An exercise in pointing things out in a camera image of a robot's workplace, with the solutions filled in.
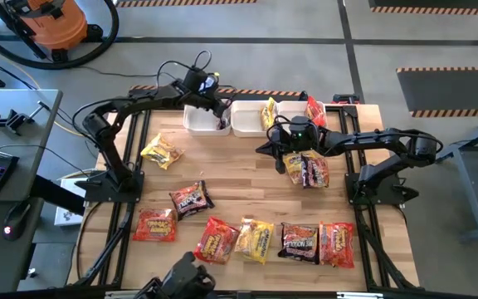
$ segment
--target wooden table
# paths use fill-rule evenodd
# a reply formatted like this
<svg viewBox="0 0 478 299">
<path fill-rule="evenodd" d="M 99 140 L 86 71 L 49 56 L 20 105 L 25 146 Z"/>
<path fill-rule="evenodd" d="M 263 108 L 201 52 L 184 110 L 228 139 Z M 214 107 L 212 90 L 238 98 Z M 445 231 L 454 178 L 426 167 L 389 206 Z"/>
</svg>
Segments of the wooden table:
<svg viewBox="0 0 478 299">
<path fill-rule="evenodd" d="M 357 109 L 361 131 L 383 128 L 377 105 L 357 105 Z M 344 187 L 344 174 L 347 169 L 343 155 L 329 158 L 329 188 L 302 189 L 299 185 L 293 185 L 287 174 L 278 174 L 275 171 L 274 159 L 255 153 L 254 149 L 264 144 L 265 139 L 240 139 L 233 133 L 226 137 L 191 136 L 183 128 L 182 120 L 182 111 L 152 112 L 147 142 L 161 132 L 167 140 L 185 150 L 185 153 L 168 170 L 160 169 L 154 162 L 143 162 L 145 185 L 141 201 L 136 206 L 131 234 L 134 234 L 140 209 L 173 208 L 168 193 L 192 185 L 200 179 L 206 180 L 209 195 L 216 207 L 189 216 L 178 223 L 177 241 L 174 243 L 130 241 L 123 289 L 139 289 L 152 277 L 163 277 L 186 251 L 195 249 L 210 216 L 225 220 L 236 227 L 239 227 L 241 218 L 245 216 L 277 224 L 265 265 L 248 261 L 239 253 L 233 253 L 225 266 L 206 264 L 208 271 L 217 280 L 217 290 L 366 289 L 356 236 L 353 243 L 354 269 L 309 265 L 276 255 L 281 248 L 281 222 L 310 226 L 318 226 L 319 221 L 355 223 L 354 211 L 347 203 Z M 136 136 L 139 136 L 141 122 Z M 118 149 L 124 148 L 128 123 L 127 120 L 124 129 L 117 135 L 115 143 Z M 340 130 L 337 115 L 328 114 L 328 127 L 331 130 Z M 131 161 L 135 161 L 137 154 L 133 151 Z M 365 153 L 370 164 L 379 163 L 389 156 L 385 149 L 367 150 Z M 98 162 L 97 167 L 104 168 L 102 161 Z M 113 204 L 104 203 L 88 222 L 80 251 L 82 272 L 98 257 L 105 245 L 112 206 Z M 377 210 L 385 251 L 407 280 L 417 284 L 411 245 L 402 215 L 390 206 L 377 206 Z M 124 209 L 121 211 L 120 218 L 124 215 Z M 377 259 L 373 250 L 369 250 L 374 276 L 379 282 Z M 110 264 L 110 277 L 113 277 L 116 260 L 117 252 Z M 76 281 L 75 264 L 74 257 L 68 283 Z"/>
</svg>

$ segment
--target white tray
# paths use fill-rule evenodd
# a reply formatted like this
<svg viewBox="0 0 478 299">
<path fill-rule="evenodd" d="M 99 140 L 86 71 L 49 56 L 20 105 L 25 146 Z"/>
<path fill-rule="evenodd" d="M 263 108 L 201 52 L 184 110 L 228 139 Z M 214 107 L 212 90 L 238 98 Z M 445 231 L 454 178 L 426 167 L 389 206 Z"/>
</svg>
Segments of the white tray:
<svg viewBox="0 0 478 299">
<path fill-rule="evenodd" d="M 232 103 L 232 128 L 237 137 L 266 137 L 261 110 L 266 100 L 236 100 Z"/>
<path fill-rule="evenodd" d="M 325 104 L 321 101 L 317 101 L 322 106 L 323 111 L 325 111 Z M 305 108 L 307 107 L 307 101 L 296 101 L 296 100 L 283 100 L 278 103 L 278 115 L 283 115 L 289 120 L 292 120 L 295 116 L 307 116 L 305 113 Z M 283 125 L 283 128 L 289 131 L 289 125 Z"/>
<path fill-rule="evenodd" d="M 231 126 L 216 130 L 218 118 L 213 112 L 197 109 L 190 105 L 183 107 L 183 126 L 191 135 L 196 136 L 226 136 L 230 134 Z"/>
</svg>

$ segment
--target chip bag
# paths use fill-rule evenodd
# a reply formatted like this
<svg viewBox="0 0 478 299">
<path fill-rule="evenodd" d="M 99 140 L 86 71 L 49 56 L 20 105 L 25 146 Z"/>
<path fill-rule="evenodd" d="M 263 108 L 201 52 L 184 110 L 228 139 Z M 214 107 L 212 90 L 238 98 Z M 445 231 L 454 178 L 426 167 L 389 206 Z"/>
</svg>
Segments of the chip bag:
<svg viewBox="0 0 478 299">
<path fill-rule="evenodd" d="M 287 174 L 290 176 L 290 180 L 293 184 L 302 184 L 304 179 L 302 178 L 302 158 L 323 158 L 319 153 L 314 150 L 306 150 L 300 153 L 291 153 L 283 156 L 283 163 L 287 168 Z"/>
<path fill-rule="evenodd" d="M 176 217 L 170 208 L 140 211 L 135 241 L 172 242 L 176 235 Z"/>
<path fill-rule="evenodd" d="M 302 179 L 304 188 L 323 188 L 329 186 L 328 163 L 325 158 L 310 158 L 301 155 Z"/>
<path fill-rule="evenodd" d="M 333 267 L 354 267 L 354 226 L 351 223 L 320 222 L 320 263 Z"/>
<path fill-rule="evenodd" d="M 308 228 L 299 225 L 282 223 L 281 251 L 278 257 L 292 258 L 298 261 L 319 263 L 318 228 Z"/>
<path fill-rule="evenodd" d="M 263 130 L 268 130 L 274 124 L 276 115 L 276 101 L 270 97 L 265 107 L 261 110 L 261 126 Z"/>
<path fill-rule="evenodd" d="M 309 96 L 307 98 L 307 106 L 305 107 L 305 113 L 310 120 L 317 126 L 325 127 L 325 110 L 324 107 L 319 104 L 314 97 Z"/>
<path fill-rule="evenodd" d="M 235 252 L 242 252 L 244 257 L 265 264 L 272 231 L 272 223 L 243 218 Z"/>
<path fill-rule="evenodd" d="M 206 190 L 206 182 L 196 182 L 193 186 L 169 193 L 178 213 L 178 221 L 191 214 L 208 208 L 215 208 Z"/>
<path fill-rule="evenodd" d="M 171 145 L 159 133 L 150 143 L 141 151 L 141 156 L 158 163 L 160 168 L 167 169 L 174 161 L 183 154 L 183 150 L 177 149 Z"/>
<path fill-rule="evenodd" d="M 224 221 L 210 217 L 195 249 L 195 257 L 204 262 L 225 264 L 232 254 L 239 231 Z"/>
</svg>

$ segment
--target hazard striped tape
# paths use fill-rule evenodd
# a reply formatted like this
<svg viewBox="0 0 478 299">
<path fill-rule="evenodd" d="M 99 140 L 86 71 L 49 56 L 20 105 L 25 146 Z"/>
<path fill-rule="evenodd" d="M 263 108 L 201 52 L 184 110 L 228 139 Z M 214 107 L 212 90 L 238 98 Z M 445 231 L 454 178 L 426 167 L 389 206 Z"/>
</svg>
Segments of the hazard striped tape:
<svg viewBox="0 0 478 299">
<path fill-rule="evenodd" d="M 119 1 L 116 7 L 164 7 L 187 5 L 213 5 L 213 4 L 244 4 L 256 3 L 257 0 L 136 0 Z"/>
<path fill-rule="evenodd" d="M 429 13 L 448 15 L 478 16 L 478 8 L 439 8 L 439 7 L 371 7 L 372 12 L 385 13 Z"/>
<path fill-rule="evenodd" d="M 471 117 L 478 116 L 478 109 L 416 110 L 409 113 L 412 117 Z"/>
<path fill-rule="evenodd" d="M 478 66 L 448 66 L 448 67 L 399 67 L 396 72 L 402 71 L 478 71 Z"/>
<path fill-rule="evenodd" d="M 155 89 L 156 86 L 131 86 L 130 90 L 149 91 Z M 233 88 L 219 88 L 219 94 L 241 94 L 241 95 L 264 95 L 264 96 L 299 96 L 299 91 L 259 91 L 259 90 L 235 90 Z"/>
</svg>

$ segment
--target concrete floor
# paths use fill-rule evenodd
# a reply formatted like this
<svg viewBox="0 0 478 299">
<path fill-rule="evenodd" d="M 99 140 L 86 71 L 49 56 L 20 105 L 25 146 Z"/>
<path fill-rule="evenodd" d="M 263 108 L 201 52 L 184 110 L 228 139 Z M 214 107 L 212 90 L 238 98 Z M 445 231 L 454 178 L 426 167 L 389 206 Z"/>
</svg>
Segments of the concrete floor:
<svg viewBox="0 0 478 299">
<path fill-rule="evenodd" d="M 108 28 L 101 2 L 79 3 L 91 22 Z M 346 5 L 349 29 L 355 39 L 478 40 L 478 16 L 377 14 L 370 12 L 367 0 L 346 0 Z M 324 101 L 330 101 L 334 93 L 354 91 L 337 0 L 120 8 L 119 17 L 120 37 L 243 39 L 235 43 L 205 39 L 206 44 L 178 38 L 173 42 L 148 39 L 116 43 L 89 66 L 125 74 L 153 74 L 162 61 L 190 63 L 198 52 L 207 49 L 213 54 L 209 69 L 220 72 L 225 84 L 259 90 L 307 90 Z M 287 40 L 274 43 L 270 38 Z M 355 46 L 354 51 L 364 99 L 368 104 L 381 106 L 385 126 L 425 130 L 448 144 L 463 140 L 478 125 L 478 118 L 409 117 L 395 72 L 397 67 L 408 66 L 478 66 L 478 47 Z M 62 90 L 65 96 L 61 106 L 69 113 L 95 100 L 124 95 L 132 85 L 154 83 L 154 79 L 101 76 L 87 70 L 27 71 L 42 88 Z M 184 72 L 174 66 L 168 71 L 175 76 Z M 23 88 L 8 77 L 1 77 L 9 87 Z M 81 168 L 95 164 L 82 139 L 57 128 L 48 147 L 64 153 Z M 72 171 L 48 153 L 40 168 L 40 174 L 49 179 Z M 476 224 L 455 166 L 444 163 L 411 169 L 403 176 L 408 178 L 407 185 L 421 193 L 406 209 L 419 283 L 432 291 L 478 295 L 478 242 L 458 241 L 460 234 Z M 66 282 L 78 228 L 52 226 L 54 211 L 54 207 L 46 205 L 35 236 L 36 242 L 43 243 L 33 258 L 41 279 L 23 281 L 22 290 L 61 287 Z"/>
</svg>

